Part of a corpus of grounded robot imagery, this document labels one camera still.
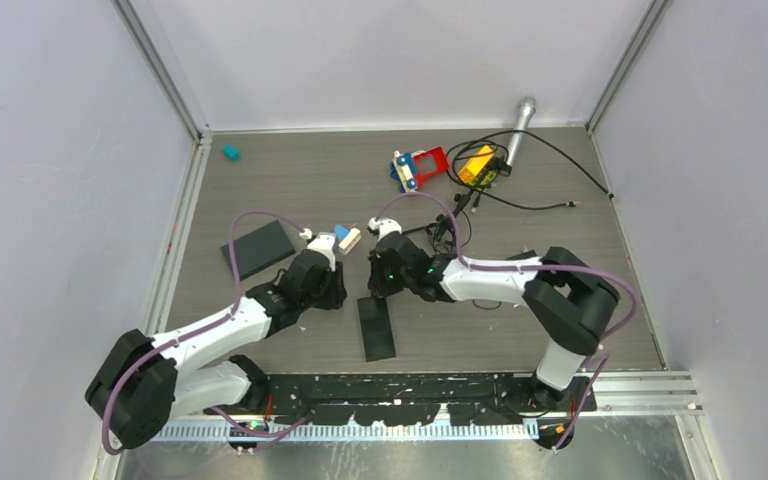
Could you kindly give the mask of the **black network switch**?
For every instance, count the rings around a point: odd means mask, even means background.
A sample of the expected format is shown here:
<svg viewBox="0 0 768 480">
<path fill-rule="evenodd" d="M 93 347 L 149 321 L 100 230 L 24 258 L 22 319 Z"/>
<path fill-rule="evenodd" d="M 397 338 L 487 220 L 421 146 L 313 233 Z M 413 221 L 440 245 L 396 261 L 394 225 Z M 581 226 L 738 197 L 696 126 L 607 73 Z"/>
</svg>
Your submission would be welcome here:
<svg viewBox="0 0 768 480">
<path fill-rule="evenodd" d="M 357 300 L 364 356 L 367 362 L 395 358 L 396 347 L 387 301 L 363 297 Z"/>
</svg>

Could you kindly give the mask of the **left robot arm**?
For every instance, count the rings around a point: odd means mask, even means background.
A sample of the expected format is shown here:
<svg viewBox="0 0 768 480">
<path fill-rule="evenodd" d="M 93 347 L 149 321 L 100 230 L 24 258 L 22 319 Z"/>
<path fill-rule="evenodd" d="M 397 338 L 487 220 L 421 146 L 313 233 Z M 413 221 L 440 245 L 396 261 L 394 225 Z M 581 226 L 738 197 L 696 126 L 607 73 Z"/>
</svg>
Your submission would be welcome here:
<svg viewBox="0 0 768 480">
<path fill-rule="evenodd" d="M 113 344 L 85 392 L 116 455 L 136 449 L 173 418 L 219 406 L 258 412 L 265 373 L 235 349 L 295 325 L 309 309 L 338 310 L 347 297 L 344 265 L 305 249 L 270 282 L 202 320 L 153 337 L 132 329 Z"/>
</svg>

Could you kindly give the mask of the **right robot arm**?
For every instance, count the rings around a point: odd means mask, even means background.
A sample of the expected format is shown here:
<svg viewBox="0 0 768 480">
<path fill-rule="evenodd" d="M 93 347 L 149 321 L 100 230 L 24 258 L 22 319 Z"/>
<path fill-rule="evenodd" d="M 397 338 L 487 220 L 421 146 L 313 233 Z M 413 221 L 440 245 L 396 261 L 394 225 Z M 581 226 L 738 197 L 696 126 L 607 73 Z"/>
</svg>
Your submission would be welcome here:
<svg viewBox="0 0 768 480">
<path fill-rule="evenodd" d="M 483 261 L 455 254 L 431 256 L 406 235 L 381 237 L 368 256 L 368 288 L 379 298 L 409 290 L 426 302 L 490 301 L 527 307 L 549 336 L 532 375 L 531 397 L 556 410 L 571 382 L 602 340 L 620 294 L 569 250 L 543 256 Z"/>
</svg>

